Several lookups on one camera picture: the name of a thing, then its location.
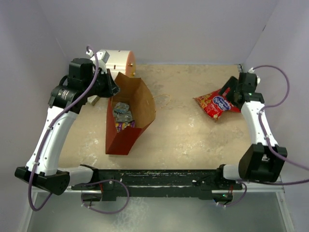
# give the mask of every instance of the brown paper bag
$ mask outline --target brown paper bag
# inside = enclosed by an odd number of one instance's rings
[[[129,78],[118,73],[115,83],[120,92],[109,99],[106,114],[105,153],[127,155],[138,137],[155,119],[154,98],[141,78]],[[117,132],[112,110],[118,102],[129,104],[135,127]]]

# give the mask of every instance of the black metal base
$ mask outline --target black metal base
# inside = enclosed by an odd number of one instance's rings
[[[130,197],[195,197],[212,200],[212,190],[242,189],[241,184],[223,178],[223,165],[216,170],[99,170],[93,169],[94,179],[115,179],[124,183]],[[72,190],[99,190],[99,185],[77,185]],[[103,195],[85,195],[85,201],[115,201],[117,197],[126,197],[125,189],[116,182],[103,183]]]

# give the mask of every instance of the printed logo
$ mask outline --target printed logo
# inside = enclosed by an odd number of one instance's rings
[[[218,105],[218,107],[221,109],[221,110],[230,110],[231,109],[231,106],[230,104],[224,100],[223,97],[221,96],[216,96],[212,99],[213,103],[215,103],[216,105]]]

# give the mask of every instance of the gray floor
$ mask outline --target gray floor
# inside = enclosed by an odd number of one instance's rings
[[[45,193],[39,193],[36,203]],[[40,212],[33,212],[28,232],[285,232],[276,193],[247,193],[237,205],[218,207],[195,198],[131,198],[124,211],[102,215],[81,207],[80,193],[52,196]],[[95,203],[115,210],[125,202]]]

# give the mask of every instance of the wooden surface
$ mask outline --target wooden surface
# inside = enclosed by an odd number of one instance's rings
[[[250,145],[240,113],[224,112],[218,122],[194,101],[219,89],[236,65],[138,65],[155,98],[155,121],[141,135],[128,156],[105,154],[107,99],[86,104],[74,122],[61,152],[59,167],[88,164],[100,169],[214,169],[235,164]]]

